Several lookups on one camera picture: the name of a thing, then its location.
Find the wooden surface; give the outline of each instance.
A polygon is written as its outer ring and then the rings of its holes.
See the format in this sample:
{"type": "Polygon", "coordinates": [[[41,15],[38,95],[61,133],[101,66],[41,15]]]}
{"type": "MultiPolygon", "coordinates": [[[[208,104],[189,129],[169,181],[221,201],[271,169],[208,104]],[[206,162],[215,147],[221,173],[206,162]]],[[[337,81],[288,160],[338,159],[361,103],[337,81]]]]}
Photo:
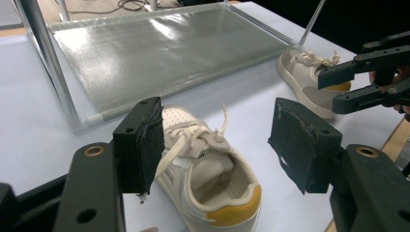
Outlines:
{"type": "Polygon", "coordinates": [[[10,30],[0,30],[0,37],[16,36],[26,33],[24,28],[10,29],[10,30]]]}
{"type": "MultiPolygon", "coordinates": [[[[382,152],[389,156],[392,161],[395,161],[410,137],[410,123],[406,120],[401,120],[397,128],[382,147],[382,152]]],[[[325,230],[326,232],[337,232],[335,221],[332,220],[325,230]]]]}

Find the mounting hole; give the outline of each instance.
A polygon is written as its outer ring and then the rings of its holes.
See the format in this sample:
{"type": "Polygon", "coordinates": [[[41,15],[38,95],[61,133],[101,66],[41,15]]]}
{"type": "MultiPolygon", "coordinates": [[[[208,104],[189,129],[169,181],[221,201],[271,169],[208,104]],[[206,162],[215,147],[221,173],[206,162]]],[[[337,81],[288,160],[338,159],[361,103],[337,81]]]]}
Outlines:
{"type": "Polygon", "coordinates": [[[124,132],[133,132],[133,129],[124,129],[124,132]]]}
{"type": "Polygon", "coordinates": [[[367,147],[358,147],[356,152],[367,158],[377,158],[379,156],[376,151],[367,147]]]}
{"type": "Polygon", "coordinates": [[[400,210],[400,211],[398,211],[398,215],[399,215],[401,218],[403,218],[403,219],[407,220],[408,222],[410,222],[410,212],[400,210]]]}
{"type": "Polygon", "coordinates": [[[92,147],[85,149],[84,155],[86,157],[96,157],[96,156],[101,155],[104,150],[105,148],[103,146],[92,146],[92,147]]]}
{"type": "Polygon", "coordinates": [[[93,209],[85,210],[77,216],[78,223],[88,223],[92,219],[94,219],[97,215],[97,211],[93,209]]]}

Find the white table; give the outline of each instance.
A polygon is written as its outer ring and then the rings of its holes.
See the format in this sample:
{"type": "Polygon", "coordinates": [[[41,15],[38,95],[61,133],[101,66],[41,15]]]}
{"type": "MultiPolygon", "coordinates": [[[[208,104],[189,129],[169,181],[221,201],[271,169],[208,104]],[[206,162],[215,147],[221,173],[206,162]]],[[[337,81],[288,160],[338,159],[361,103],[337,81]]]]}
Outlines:
{"type": "MultiPolygon", "coordinates": [[[[236,6],[295,41],[304,32],[254,3],[236,6]]],[[[305,47],[326,56],[332,56],[337,49],[341,61],[354,56],[313,34],[305,47]]],[[[353,88],[366,85],[366,74],[361,74],[353,88]]],[[[221,126],[221,106],[226,104],[230,120],[225,137],[244,154],[263,189],[257,231],[323,231],[333,217],[330,194],[302,195],[267,143],[277,97],[295,100],[292,90],[278,76],[276,61],[270,61],[165,99],[162,104],[181,105],[212,129],[221,126]]],[[[0,39],[0,115],[0,182],[11,184],[16,194],[66,174],[78,148],[92,142],[109,142],[124,118],[73,134],[44,66],[26,36],[0,39]]],[[[343,133],[343,147],[359,143],[381,148],[401,118],[393,110],[377,106],[338,115],[330,123],[343,133]]],[[[143,205],[132,194],[124,198],[128,231],[152,226],[160,231],[187,231],[176,208],[156,183],[143,205]]]]}

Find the white sneaker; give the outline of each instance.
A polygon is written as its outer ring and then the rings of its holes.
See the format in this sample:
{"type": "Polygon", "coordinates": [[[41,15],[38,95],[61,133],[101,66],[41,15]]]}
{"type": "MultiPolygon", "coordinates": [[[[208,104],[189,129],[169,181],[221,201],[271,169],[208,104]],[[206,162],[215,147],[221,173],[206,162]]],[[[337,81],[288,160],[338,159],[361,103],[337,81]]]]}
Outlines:
{"type": "Polygon", "coordinates": [[[156,179],[192,232],[254,231],[261,186],[245,159],[186,109],[162,110],[165,150],[156,179]]]}
{"type": "Polygon", "coordinates": [[[350,90],[350,82],[318,90],[320,71],[334,66],[340,57],[335,53],[333,60],[315,56],[313,52],[290,49],[278,59],[280,77],[293,89],[298,102],[324,119],[335,117],[332,111],[333,98],[350,90]]]}

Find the wire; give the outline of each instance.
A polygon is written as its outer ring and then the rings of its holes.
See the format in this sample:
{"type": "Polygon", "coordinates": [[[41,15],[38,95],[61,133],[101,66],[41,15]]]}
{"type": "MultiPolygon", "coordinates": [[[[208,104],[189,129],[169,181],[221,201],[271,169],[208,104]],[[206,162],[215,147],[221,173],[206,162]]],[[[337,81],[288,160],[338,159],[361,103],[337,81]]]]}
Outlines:
{"type": "Polygon", "coordinates": [[[88,11],[70,12],[70,11],[69,11],[69,13],[70,13],[70,14],[96,14],[96,15],[103,15],[103,14],[111,14],[111,13],[114,13],[114,12],[120,10],[120,9],[124,9],[124,10],[130,11],[130,12],[137,12],[137,11],[140,11],[140,10],[144,9],[145,5],[147,4],[147,0],[119,0],[117,4],[118,4],[118,8],[116,8],[116,9],[114,9],[114,10],[112,10],[112,11],[108,11],[108,12],[88,12],[88,11]],[[126,6],[127,4],[134,4],[134,5],[137,6],[137,8],[127,7],[127,6],[126,6]]]}

